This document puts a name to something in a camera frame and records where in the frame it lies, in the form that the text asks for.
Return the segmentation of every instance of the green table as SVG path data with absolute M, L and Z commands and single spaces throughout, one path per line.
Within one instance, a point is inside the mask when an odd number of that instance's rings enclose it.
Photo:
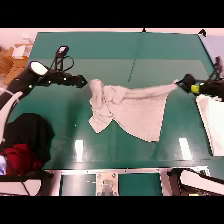
M 75 59 L 70 72 L 87 80 L 139 88 L 172 83 L 191 73 L 206 79 L 213 66 L 197 35 L 116 32 L 38 33 L 29 60 L 50 65 L 56 50 L 68 45 Z M 135 67 L 131 68 L 134 59 Z M 88 86 L 82 89 L 52 85 L 35 87 L 13 110 L 38 113 L 56 136 L 45 169 L 115 169 L 209 165 L 222 177 L 222 158 L 211 156 L 209 142 L 192 94 L 181 89 L 169 96 L 159 142 L 148 143 L 123 131 L 116 122 L 100 134 L 88 123 L 92 115 Z M 186 138 L 192 160 L 184 161 L 179 138 Z M 83 161 L 76 162 L 74 143 L 84 141 Z

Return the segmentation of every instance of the towel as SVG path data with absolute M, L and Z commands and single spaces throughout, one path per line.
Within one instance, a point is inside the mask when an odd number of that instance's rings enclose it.
M 224 102 L 219 98 L 199 95 L 196 98 L 213 156 L 224 156 Z
M 112 120 L 137 138 L 147 142 L 159 141 L 164 108 L 168 94 L 176 84 L 128 89 L 122 86 L 104 86 L 100 80 L 91 80 L 93 116 L 89 123 L 96 133 L 103 131 Z

